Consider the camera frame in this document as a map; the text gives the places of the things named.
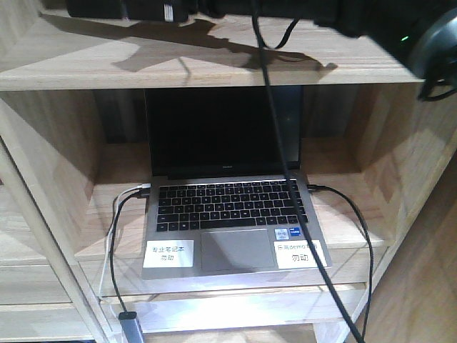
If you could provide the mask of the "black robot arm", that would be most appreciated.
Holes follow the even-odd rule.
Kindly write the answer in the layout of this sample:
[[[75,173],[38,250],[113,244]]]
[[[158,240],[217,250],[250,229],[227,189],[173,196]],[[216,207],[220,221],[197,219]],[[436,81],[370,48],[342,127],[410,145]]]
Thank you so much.
[[[419,79],[456,80],[455,1],[320,1],[332,16],[317,24],[367,36]]]

